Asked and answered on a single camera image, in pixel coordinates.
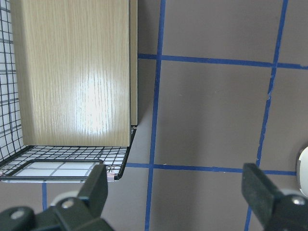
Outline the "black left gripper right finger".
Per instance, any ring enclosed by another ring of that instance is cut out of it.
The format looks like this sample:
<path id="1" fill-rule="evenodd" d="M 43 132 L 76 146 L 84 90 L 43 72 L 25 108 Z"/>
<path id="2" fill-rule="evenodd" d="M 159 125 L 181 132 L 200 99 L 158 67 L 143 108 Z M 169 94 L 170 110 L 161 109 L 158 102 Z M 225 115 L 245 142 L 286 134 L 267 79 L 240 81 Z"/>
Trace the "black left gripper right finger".
<path id="1" fill-rule="evenodd" d="M 254 163 L 243 165 L 241 192 L 264 231 L 308 229 L 308 198 L 284 193 Z"/>

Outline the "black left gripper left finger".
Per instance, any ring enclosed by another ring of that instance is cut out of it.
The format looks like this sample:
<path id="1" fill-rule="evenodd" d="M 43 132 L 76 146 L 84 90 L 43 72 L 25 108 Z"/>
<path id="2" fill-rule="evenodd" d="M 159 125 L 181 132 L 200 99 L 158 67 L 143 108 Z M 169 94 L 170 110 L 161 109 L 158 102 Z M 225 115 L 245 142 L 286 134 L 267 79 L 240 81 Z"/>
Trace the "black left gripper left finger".
<path id="1" fill-rule="evenodd" d="M 28 206 L 0 213 L 2 231 L 112 231 L 101 218 L 108 196 L 106 167 L 95 165 L 76 197 L 66 197 L 35 214 Z"/>

